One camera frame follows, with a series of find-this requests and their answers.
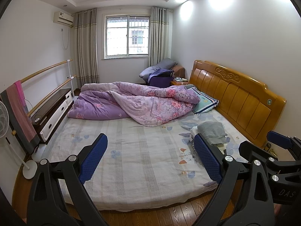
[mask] nightstand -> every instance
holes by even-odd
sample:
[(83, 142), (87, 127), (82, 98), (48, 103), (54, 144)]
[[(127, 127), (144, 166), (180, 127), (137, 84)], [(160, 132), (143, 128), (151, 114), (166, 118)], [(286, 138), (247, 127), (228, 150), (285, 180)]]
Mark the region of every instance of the nightstand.
[(172, 86), (181, 86), (181, 85), (187, 85), (189, 82), (177, 82), (175, 80), (170, 82)]

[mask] striped curtain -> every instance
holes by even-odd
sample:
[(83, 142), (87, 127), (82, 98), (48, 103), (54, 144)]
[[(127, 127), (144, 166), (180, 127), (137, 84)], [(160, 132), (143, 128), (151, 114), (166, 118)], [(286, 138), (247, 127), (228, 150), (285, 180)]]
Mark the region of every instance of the striped curtain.
[(169, 14), (168, 9), (152, 7), (150, 17), (150, 66), (168, 57)]
[(99, 83), (96, 48), (96, 13), (94, 8), (74, 16), (74, 55), (77, 86)]

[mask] purple comforter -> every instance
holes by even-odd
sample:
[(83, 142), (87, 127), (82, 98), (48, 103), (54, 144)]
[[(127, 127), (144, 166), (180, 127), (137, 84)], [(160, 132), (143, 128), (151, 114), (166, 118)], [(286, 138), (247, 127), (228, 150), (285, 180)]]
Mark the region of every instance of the purple comforter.
[(184, 86), (156, 88), (127, 82), (85, 84), (68, 117), (113, 120), (132, 117), (144, 126), (158, 126), (190, 112), (199, 102)]

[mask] folded gray clothing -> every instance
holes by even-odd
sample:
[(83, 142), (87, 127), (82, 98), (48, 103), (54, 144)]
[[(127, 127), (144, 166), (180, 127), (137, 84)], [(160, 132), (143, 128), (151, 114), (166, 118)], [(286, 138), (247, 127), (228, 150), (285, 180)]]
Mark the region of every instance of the folded gray clothing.
[(193, 84), (186, 84), (186, 85), (184, 85), (184, 87), (185, 87), (186, 89), (190, 89), (190, 88), (192, 88), (192, 87), (195, 87), (195, 85), (193, 85)]
[(226, 143), (223, 124), (218, 121), (206, 121), (198, 125), (198, 131), (210, 145)]

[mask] blue pillowcase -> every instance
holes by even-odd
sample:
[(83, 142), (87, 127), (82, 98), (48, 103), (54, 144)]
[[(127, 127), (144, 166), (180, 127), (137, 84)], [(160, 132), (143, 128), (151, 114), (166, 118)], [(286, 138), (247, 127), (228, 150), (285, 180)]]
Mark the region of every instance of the blue pillowcase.
[(200, 92), (196, 87), (192, 87), (190, 89), (192, 89), (200, 98), (199, 103), (196, 104), (195, 108), (193, 109), (195, 114), (208, 112), (218, 105), (219, 101), (217, 99)]

